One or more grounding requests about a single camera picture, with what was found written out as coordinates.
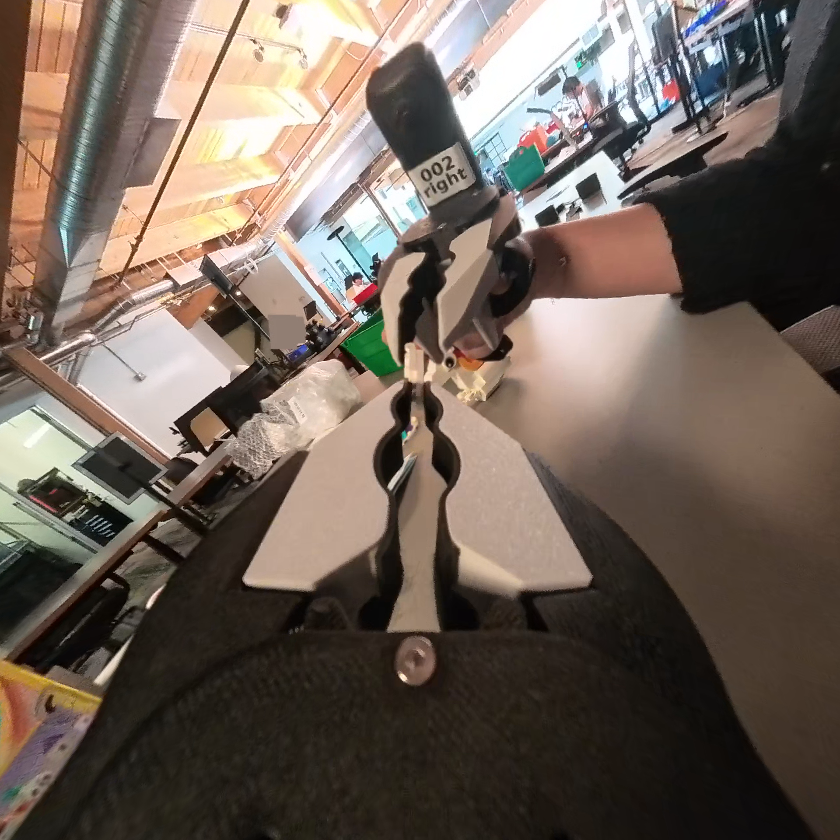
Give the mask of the white lego model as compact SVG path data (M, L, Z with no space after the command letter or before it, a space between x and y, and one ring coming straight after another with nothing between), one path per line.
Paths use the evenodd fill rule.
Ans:
M456 387L456 397L468 406L486 402L498 388L511 365L510 351L492 354L491 359L472 359L456 352L457 365L451 380Z

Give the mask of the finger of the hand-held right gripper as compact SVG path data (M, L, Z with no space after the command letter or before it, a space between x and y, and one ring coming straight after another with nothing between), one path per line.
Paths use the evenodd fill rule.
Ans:
M381 281L380 298L383 313L383 339L394 362L404 366L405 341L401 338L400 317L403 302L410 289L412 274L423 264L423 252L409 252L393 262L388 277Z
M420 346L426 356L444 365L455 347L479 336L488 352L501 341L498 316L490 312L489 297L499 281L499 269L489 246L492 220L482 220L453 239L451 263L444 285L420 317Z

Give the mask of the white table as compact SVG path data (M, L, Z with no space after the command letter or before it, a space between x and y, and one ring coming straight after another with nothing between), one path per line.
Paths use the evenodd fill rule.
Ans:
M591 173L598 174L602 194L588 202L583 202L574 186ZM623 200L619 197L619 193L623 189L624 182L620 178L617 167L603 152L599 152L554 183L541 185L525 193L519 211L521 227L523 230L537 228L534 221L535 212L550 203L558 207L560 223L617 211L622 207Z

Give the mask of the yellow lego set box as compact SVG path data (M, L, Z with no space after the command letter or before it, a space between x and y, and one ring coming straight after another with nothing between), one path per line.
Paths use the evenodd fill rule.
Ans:
M1 662L1 838L18 828L63 770L99 696Z

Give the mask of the grey office chair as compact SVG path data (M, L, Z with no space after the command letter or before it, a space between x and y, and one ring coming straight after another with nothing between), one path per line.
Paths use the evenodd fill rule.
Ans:
M782 339L839 393L839 306L817 311L780 331Z

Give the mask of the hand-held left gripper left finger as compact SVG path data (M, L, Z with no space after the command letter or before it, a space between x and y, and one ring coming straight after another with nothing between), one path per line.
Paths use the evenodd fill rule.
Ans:
M316 441L243 575L252 589L313 593L366 559L392 515L390 476L402 465L393 384Z

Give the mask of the clear bubble wrap bag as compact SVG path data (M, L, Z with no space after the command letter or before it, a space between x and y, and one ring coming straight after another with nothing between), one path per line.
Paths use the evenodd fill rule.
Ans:
M228 449L232 464L256 480L278 460L331 432L362 403L354 378L340 361L315 363L260 402Z

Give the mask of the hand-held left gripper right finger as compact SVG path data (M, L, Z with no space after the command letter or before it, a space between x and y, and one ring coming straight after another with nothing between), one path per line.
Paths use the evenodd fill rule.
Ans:
M443 587L523 596L583 590L592 573L517 440L442 386L423 388L445 482L435 563Z

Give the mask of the green plastic bin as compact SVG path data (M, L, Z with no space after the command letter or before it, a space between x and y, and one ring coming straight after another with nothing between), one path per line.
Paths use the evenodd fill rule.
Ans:
M340 345L345 353L378 377L390 375L402 369L383 340L383 329L383 313L379 309Z

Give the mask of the green tote bag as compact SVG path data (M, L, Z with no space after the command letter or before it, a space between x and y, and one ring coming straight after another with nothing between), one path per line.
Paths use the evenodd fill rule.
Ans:
M539 148L531 144L517 147L502 169L511 189L521 193L543 176L545 163Z

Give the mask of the person's right hand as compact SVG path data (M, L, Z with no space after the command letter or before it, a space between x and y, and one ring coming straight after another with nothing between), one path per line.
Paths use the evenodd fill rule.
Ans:
M569 261L565 224L538 227L509 239L495 255L494 283L481 302L479 325L455 344L457 353L484 360L508 326L538 299L558 297Z

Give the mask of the metal ventilation duct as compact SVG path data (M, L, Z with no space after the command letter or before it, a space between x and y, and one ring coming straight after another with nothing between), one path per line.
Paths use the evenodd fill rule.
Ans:
M84 3L33 286L52 343L88 298L195 5Z

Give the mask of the person's right forearm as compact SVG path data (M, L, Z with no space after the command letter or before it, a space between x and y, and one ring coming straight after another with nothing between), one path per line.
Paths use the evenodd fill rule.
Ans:
M756 150L550 233L570 297L667 294L692 314L744 302L778 332L838 305L838 173L827 163Z

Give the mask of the grey-framed monitor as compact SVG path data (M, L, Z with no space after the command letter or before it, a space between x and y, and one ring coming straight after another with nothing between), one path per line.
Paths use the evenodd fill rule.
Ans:
M120 433L104 438L71 467L127 505L154 489L167 472L164 465Z

